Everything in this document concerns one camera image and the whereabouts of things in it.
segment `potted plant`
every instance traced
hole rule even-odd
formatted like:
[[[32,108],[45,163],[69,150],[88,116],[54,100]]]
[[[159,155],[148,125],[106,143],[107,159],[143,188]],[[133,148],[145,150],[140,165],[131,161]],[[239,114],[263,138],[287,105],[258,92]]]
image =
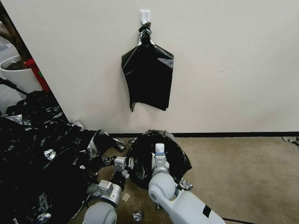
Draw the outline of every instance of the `potted plant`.
[[[0,36],[11,42],[19,53],[19,55],[16,54],[0,62],[0,72],[5,78],[27,93],[42,90],[32,70],[24,65],[24,62],[32,59],[32,56],[1,2],[0,21],[5,26],[5,29],[0,30]]]

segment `tree trunk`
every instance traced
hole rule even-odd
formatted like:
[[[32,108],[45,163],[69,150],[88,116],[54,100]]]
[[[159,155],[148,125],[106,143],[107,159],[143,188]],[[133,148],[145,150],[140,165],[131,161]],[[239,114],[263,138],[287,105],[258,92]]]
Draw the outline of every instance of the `tree trunk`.
[[[15,46],[15,48],[17,49],[21,57],[21,61],[25,62],[28,59],[32,58],[28,48],[26,47],[24,41],[22,40],[20,34],[18,33],[17,29],[12,23],[8,13],[6,12],[1,2],[0,2],[0,21],[3,23],[3,25],[6,27],[8,31],[8,33],[0,32],[0,36],[7,39]]]

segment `white wall hook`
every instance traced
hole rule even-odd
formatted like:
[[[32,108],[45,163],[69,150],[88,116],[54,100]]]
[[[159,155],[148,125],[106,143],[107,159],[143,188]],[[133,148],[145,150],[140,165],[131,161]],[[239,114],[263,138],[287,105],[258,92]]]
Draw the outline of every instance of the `white wall hook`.
[[[151,12],[150,10],[140,10],[140,22],[144,25],[150,22]]]

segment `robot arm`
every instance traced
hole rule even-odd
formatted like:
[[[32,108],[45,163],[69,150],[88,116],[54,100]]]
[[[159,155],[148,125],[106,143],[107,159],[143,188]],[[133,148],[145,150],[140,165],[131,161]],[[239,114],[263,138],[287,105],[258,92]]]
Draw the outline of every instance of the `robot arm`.
[[[164,144],[156,144],[153,156],[150,198],[160,204],[174,224],[225,224],[223,219],[189,191],[179,190],[169,175]]]
[[[125,189],[125,181],[129,177],[126,168],[126,160],[117,157],[114,160],[114,176],[110,181],[101,180],[99,183],[100,202],[90,206],[84,216],[82,224],[115,224],[117,214],[115,212],[121,193]]]

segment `black baseboard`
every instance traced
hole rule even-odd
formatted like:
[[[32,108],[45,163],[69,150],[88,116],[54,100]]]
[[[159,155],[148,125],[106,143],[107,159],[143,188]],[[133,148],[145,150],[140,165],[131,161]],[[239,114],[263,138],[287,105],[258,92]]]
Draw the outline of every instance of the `black baseboard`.
[[[134,138],[141,133],[113,133],[112,137]],[[282,137],[299,136],[299,132],[214,132],[214,133],[173,133],[178,138],[233,138],[233,137]]]

